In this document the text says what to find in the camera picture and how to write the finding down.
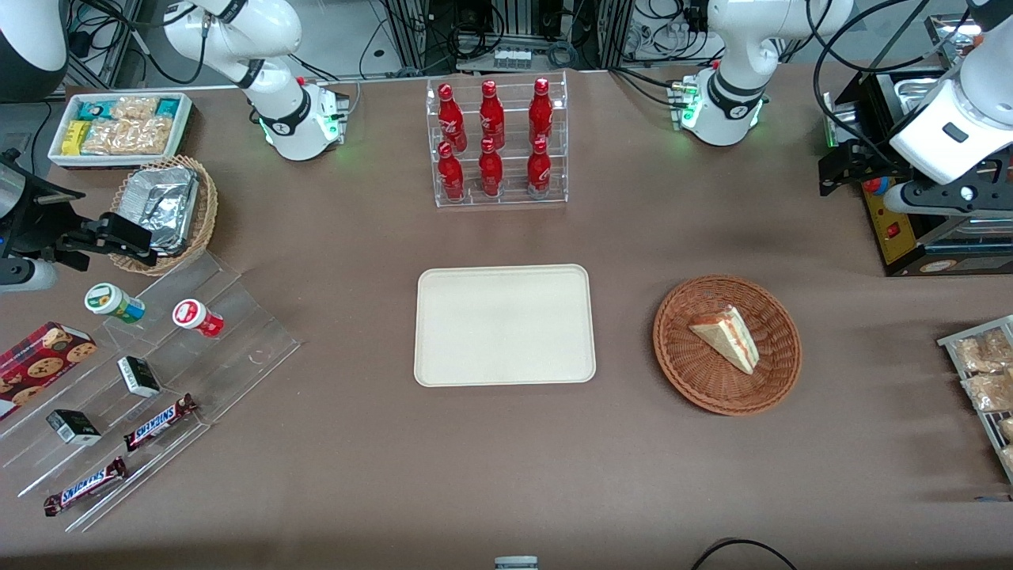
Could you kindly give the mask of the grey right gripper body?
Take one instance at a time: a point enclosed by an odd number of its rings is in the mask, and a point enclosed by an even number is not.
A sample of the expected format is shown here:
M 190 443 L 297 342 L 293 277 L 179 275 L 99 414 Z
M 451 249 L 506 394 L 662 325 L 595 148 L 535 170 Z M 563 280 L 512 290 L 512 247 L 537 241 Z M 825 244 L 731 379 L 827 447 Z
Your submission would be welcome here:
M 82 192 L 40 178 L 13 158 L 2 159 L 1 187 L 2 257 L 38 253 L 80 230 L 83 217 L 71 202 Z

